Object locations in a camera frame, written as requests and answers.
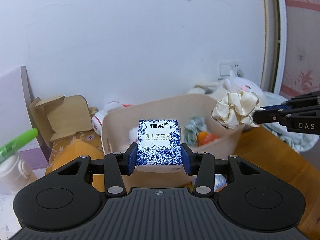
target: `white bottle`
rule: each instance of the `white bottle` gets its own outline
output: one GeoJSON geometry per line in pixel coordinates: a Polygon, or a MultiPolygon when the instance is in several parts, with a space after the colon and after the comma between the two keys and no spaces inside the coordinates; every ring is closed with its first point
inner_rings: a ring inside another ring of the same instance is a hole
{"type": "Polygon", "coordinates": [[[0,164],[0,181],[6,184],[12,194],[37,180],[29,164],[19,153],[15,153],[0,164]]]}

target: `blue gripper pad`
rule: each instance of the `blue gripper pad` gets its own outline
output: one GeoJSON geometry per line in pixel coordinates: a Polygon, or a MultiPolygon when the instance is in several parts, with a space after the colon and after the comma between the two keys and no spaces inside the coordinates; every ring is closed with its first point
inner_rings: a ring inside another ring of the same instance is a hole
{"type": "Polygon", "coordinates": [[[191,162],[190,162],[190,156],[187,153],[187,151],[186,151],[186,149],[184,148],[183,145],[181,145],[181,158],[182,158],[183,168],[184,168],[186,174],[189,175],[191,173],[191,171],[192,171],[191,162]]]}
{"type": "Polygon", "coordinates": [[[278,109],[290,110],[290,107],[288,107],[286,105],[264,106],[262,108],[265,110],[278,110],[278,109]]]}
{"type": "Polygon", "coordinates": [[[135,145],[133,150],[131,151],[129,155],[129,160],[128,160],[128,173],[132,174],[134,171],[134,168],[136,167],[137,164],[137,150],[138,150],[138,144],[135,145]]]}

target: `wooden desk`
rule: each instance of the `wooden desk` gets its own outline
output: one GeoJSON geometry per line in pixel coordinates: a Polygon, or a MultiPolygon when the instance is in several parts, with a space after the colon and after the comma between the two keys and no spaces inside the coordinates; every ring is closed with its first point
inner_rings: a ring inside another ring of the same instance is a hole
{"type": "Polygon", "coordinates": [[[300,190],[306,210],[298,228],[310,239],[319,240],[320,172],[263,127],[243,132],[234,154],[300,190]]]}

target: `tissue pack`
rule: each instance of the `tissue pack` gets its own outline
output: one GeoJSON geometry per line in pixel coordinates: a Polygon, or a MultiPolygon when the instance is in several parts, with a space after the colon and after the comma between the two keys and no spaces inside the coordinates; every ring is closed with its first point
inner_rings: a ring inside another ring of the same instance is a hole
{"type": "Polygon", "coordinates": [[[179,172],[181,165],[180,127],[177,120],[140,120],[137,170],[179,172]]]}

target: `cardboard piece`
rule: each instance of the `cardboard piece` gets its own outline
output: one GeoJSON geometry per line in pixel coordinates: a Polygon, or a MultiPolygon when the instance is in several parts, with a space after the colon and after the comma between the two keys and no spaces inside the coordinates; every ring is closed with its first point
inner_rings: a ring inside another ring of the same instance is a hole
{"type": "Polygon", "coordinates": [[[83,96],[36,98],[29,106],[39,132],[49,147],[52,142],[92,129],[87,101],[83,96]]]}

